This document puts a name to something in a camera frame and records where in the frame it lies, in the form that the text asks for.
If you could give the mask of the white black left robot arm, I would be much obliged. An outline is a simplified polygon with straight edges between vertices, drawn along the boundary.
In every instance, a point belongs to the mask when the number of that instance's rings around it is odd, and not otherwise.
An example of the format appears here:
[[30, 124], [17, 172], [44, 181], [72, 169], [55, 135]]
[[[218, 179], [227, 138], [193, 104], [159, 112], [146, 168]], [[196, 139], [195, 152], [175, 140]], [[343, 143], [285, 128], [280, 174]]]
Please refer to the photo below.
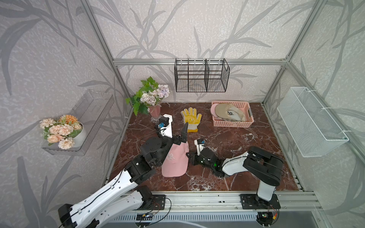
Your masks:
[[115, 217], [139, 208], [150, 207], [153, 195], [142, 183], [155, 175], [171, 147], [187, 142], [188, 124], [180, 135], [172, 135], [170, 123], [156, 126], [157, 136], [149, 138], [141, 153], [131, 160], [108, 184], [85, 200], [58, 209], [62, 228], [100, 228]]

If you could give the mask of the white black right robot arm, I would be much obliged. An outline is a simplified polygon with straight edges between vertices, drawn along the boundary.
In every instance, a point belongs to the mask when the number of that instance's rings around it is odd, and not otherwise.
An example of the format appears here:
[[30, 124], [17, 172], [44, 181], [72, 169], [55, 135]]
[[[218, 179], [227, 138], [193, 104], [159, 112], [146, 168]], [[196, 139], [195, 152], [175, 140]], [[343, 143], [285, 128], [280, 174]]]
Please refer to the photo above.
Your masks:
[[225, 160], [219, 159], [209, 148], [203, 148], [200, 152], [189, 152], [186, 156], [193, 166], [209, 168], [220, 178], [243, 172], [251, 173], [260, 180], [256, 198], [265, 202], [272, 200], [283, 175], [284, 161], [256, 146], [251, 146], [242, 155]]

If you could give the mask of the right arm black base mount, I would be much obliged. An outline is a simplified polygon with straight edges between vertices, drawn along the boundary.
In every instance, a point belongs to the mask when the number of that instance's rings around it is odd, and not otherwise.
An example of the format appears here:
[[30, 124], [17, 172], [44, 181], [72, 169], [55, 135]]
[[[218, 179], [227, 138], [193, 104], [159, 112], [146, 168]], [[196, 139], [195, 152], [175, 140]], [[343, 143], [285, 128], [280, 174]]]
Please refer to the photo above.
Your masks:
[[278, 197], [276, 194], [272, 195], [270, 201], [261, 199], [256, 194], [240, 194], [241, 206], [244, 210], [270, 210], [281, 209]]

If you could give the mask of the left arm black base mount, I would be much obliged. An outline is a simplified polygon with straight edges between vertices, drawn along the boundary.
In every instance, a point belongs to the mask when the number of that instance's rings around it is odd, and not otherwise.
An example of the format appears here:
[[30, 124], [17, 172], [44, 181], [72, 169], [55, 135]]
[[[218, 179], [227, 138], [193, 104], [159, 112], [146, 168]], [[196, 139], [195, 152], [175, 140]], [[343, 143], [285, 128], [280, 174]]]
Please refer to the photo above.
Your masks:
[[147, 186], [139, 186], [136, 189], [142, 196], [142, 205], [136, 209], [137, 211], [161, 211], [165, 208], [166, 195], [152, 194]]

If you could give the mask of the pink baseball cap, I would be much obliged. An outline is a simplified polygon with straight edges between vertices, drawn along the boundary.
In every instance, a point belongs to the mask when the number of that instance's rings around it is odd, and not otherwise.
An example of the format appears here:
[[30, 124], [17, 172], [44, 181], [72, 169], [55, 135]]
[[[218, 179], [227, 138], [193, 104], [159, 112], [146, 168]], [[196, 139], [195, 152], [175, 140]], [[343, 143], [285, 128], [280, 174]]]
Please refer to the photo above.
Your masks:
[[162, 175], [167, 178], [183, 176], [188, 168], [188, 152], [188, 142], [182, 142], [180, 145], [173, 143], [162, 165]]

